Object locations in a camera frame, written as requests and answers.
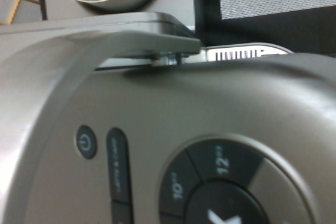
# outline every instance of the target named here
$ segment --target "silver appliance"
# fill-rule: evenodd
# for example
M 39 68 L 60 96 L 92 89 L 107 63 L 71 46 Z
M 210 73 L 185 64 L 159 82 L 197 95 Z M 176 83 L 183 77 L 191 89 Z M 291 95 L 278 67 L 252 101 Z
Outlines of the silver appliance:
M 144 12 L 0 40 L 2 224 L 335 223 L 333 58 L 213 60 Z

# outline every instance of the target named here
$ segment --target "control panel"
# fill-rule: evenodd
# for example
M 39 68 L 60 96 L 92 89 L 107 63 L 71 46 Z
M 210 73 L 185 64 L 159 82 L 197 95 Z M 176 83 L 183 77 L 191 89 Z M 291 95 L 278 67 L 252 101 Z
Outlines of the control panel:
M 195 143 L 174 158 L 159 211 L 162 224 L 312 223 L 300 192 L 275 163 L 251 146 L 222 139 Z

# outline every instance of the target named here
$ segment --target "power button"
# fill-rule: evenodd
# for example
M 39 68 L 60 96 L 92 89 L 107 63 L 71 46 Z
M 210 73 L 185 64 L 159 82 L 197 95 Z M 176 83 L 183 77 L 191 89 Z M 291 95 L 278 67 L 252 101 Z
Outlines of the power button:
M 98 152 L 98 140 L 93 130 L 83 125 L 77 131 L 77 148 L 86 159 L 92 159 Z

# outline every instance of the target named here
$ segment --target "black button panel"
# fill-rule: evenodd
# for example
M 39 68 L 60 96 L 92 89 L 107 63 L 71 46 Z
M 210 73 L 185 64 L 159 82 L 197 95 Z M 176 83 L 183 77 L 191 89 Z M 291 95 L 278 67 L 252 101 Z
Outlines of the black button panel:
M 159 201 L 162 212 L 179 217 L 183 216 L 188 197 L 200 182 L 189 156 L 183 152 L 165 172 Z
M 132 224 L 131 206 L 119 202 L 113 202 L 113 223 Z
M 312 223 L 285 176 L 237 141 L 212 139 L 191 145 L 164 175 L 161 224 Z
M 129 149 L 123 132 L 114 128 L 107 137 L 110 187 L 113 199 L 131 202 Z
M 186 224 L 204 223 L 269 223 L 255 199 L 231 183 L 204 184 L 192 195 L 186 210 Z
M 246 145 L 209 140 L 188 148 L 203 180 L 225 179 L 248 187 L 263 156 Z
M 129 148 L 123 131 L 113 128 L 107 136 L 113 223 L 134 223 L 131 194 Z
M 185 220 L 174 216 L 161 214 L 161 224 L 185 224 Z

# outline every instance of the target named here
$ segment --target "button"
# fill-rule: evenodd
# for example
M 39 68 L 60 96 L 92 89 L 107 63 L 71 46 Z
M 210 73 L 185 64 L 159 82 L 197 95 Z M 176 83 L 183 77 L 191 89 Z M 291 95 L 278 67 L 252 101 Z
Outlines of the button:
M 77 131 L 77 148 L 86 159 L 92 159 L 98 152 L 98 140 L 92 129 L 83 125 Z
M 174 159 L 164 176 L 159 201 L 164 213 L 183 216 L 188 197 L 198 184 L 200 178 L 188 154 L 183 152 Z
M 113 223 L 132 224 L 131 206 L 113 202 Z
M 267 216 L 249 193 L 224 181 L 204 184 L 186 209 L 186 224 L 269 224 Z
M 113 199 L 131 202 L 129 149 L 123 132 L 114 128 L 107 137 L 110 191 Z
M 291 183 L 276 165 L 266 159 L 249 186 L 272 223 L 312 223 L 308 208 Z
M 185 220 L 161 214 L 161 224 L 185 224 Z
M 225 140 L 207 140 L 188 149 L 204 180 L 227 179 L 246 187 L 254 178 L 263 155 L 246 145 Z

